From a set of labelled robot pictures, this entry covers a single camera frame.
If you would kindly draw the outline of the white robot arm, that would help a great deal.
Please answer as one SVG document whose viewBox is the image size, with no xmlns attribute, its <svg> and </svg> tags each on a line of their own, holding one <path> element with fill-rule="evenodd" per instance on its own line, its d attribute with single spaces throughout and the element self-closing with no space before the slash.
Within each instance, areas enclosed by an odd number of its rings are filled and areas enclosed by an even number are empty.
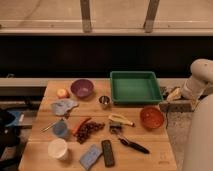
<svg viewBox="0 0 213 171">
<path fill-rule="evenodd" d="M 213 85 L 213 60 L 197 59 L 191 76 L 181 87 L 181 95 L 195 103 L 182 171 L 213 171 L 213 93 L 198 99 Z"/>
</svg>

